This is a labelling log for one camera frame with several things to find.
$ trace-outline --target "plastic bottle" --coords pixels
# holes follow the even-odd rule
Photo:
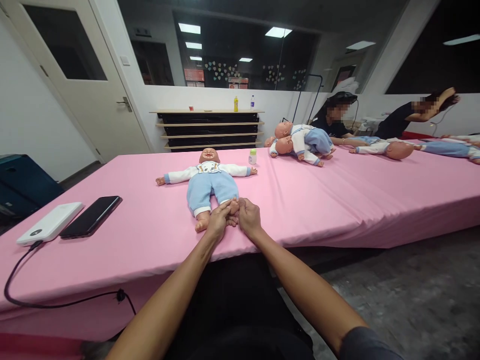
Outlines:
[[[250,156],[248,157],[248,163],[255,165],[257,163],[257,149],[250,150]]]

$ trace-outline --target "black smartphone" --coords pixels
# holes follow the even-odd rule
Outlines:
[[[88,238],[97,231],[121,202],[120,196],[99,197],[60,233],[60,237],[62,239]]]

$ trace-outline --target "light switch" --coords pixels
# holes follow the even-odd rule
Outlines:
[[[120,56],[120,60],[124,66],[130,66],[129,58],[126,57],[125,55]]]

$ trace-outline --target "pink table cover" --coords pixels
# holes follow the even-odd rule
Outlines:
[[[248,149],[221,150],[225,164],[248,166]],[[47,243],[18,271],[14,298],[49,304],[127,291],[137,310],[202,234],[187,207],[188,183],[155,178],[195,165],[198,152],[119,156],[0,237],[0,282],[27,249],[15,240],[59,204],[119,195],[123,202],[90,238]],[[319,168],[257,149],[258,175],[236,178],[240,196],[261,208],[262,225],[286,247],[391,248],[480,224],[480,166],[415,151],[403,161],[339,148]],[[254,252],[229,227],[218,260]],[[0,297],[0,333],[105,340],[131,319],[124,301],[99,298],[55,310],[16,308]]]

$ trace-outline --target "gray sleeve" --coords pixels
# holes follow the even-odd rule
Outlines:
[[[368,327],[348,332],[340,348],[340,360],[402,360],[390,346]]]

